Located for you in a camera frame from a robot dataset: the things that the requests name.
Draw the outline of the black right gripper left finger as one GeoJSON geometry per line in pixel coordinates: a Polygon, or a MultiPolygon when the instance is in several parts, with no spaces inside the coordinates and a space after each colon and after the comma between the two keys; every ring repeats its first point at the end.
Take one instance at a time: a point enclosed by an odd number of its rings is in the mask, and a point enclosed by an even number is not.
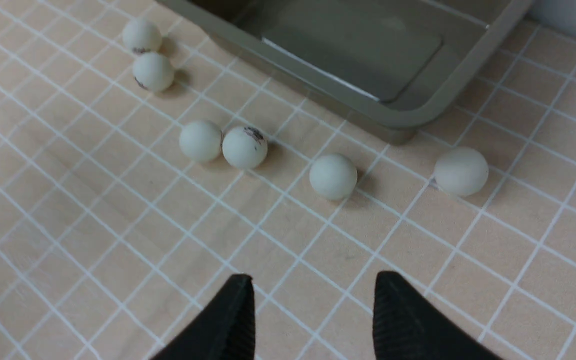
{"type": "Polygon", "coordinates": [[[210,303],[153,356],[154,360],[253,360],[256,315],[253,278],[231,275],[210,303]]]}

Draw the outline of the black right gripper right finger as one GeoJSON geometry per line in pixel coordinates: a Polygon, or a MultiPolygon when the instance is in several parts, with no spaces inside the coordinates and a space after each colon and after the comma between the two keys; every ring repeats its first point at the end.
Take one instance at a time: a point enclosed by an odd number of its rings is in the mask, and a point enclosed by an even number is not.
{"type": "Polygon", "coordinates": [[[377,360],[500,359],[396,271],[375,278],[373,344],[377,360]]]}

